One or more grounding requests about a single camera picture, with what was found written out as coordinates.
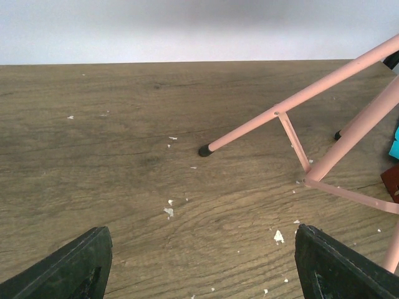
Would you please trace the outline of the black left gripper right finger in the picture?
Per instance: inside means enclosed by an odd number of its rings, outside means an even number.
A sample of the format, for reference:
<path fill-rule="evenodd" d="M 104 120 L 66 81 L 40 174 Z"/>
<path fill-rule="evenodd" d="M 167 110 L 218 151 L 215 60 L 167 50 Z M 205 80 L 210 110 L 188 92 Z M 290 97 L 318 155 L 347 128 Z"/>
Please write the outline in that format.
<path fill-rule="evenodd" d="M 306 299 L 398 298 L 398 276 L 312 225 L 298 227 L 294 257 Z"/>

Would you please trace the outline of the red-brown wooden metronome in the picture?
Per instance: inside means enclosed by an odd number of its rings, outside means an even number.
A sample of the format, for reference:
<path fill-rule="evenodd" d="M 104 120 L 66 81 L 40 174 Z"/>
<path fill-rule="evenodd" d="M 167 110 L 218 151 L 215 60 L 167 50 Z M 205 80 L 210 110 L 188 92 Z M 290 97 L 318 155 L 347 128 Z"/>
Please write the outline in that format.
<path fill-rule="evenodd" d="M 399 203 L 398 188 L 399 188 L 399 165 L 396 164 L 390 169 L 386 170 L 380 175 L 389 195 L 393 202 Z"/>

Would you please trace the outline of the blue sheet music booklet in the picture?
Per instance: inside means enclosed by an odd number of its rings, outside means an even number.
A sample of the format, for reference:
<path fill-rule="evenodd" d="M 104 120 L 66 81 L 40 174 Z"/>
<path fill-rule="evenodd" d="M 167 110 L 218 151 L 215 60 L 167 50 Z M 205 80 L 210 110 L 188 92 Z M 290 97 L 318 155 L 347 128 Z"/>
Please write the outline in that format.
<path fill-rule="evenodd" d="M 388 154 L 395 159 L 399 159 L 399 127 L 395 131 L 393 143 Z"/>

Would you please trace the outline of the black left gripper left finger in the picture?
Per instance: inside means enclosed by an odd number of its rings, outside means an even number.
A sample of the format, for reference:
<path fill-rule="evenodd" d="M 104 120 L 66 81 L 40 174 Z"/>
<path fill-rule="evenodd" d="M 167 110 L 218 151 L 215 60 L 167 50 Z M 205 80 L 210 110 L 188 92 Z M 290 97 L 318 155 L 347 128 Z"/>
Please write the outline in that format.
<path fill-rule="evenodd" d="M 1 298 L 103 298 L 112 264 L 108 227 L 93 227 L 1 283 Z"/>

